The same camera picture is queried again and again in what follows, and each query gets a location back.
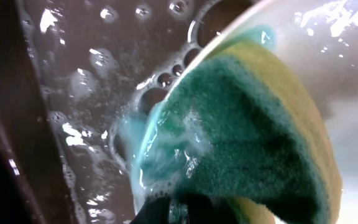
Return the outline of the white plate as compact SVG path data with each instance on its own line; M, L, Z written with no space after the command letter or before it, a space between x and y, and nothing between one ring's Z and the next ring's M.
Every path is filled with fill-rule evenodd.
M336 223L358 223L358 1L260 2L215 37L182 76L245 40L274 54L314 101L342 179Z

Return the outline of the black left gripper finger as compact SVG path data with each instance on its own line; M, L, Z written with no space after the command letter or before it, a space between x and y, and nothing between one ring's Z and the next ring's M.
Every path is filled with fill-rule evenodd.
M168 224L170 197L148 198L130 224Z

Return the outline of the green yellow sponge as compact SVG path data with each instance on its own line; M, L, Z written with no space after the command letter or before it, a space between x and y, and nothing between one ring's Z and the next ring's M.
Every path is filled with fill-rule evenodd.
M336 223L342 179L321 115L261 45L218 50L121 137L137 213L170 197L168 223Z

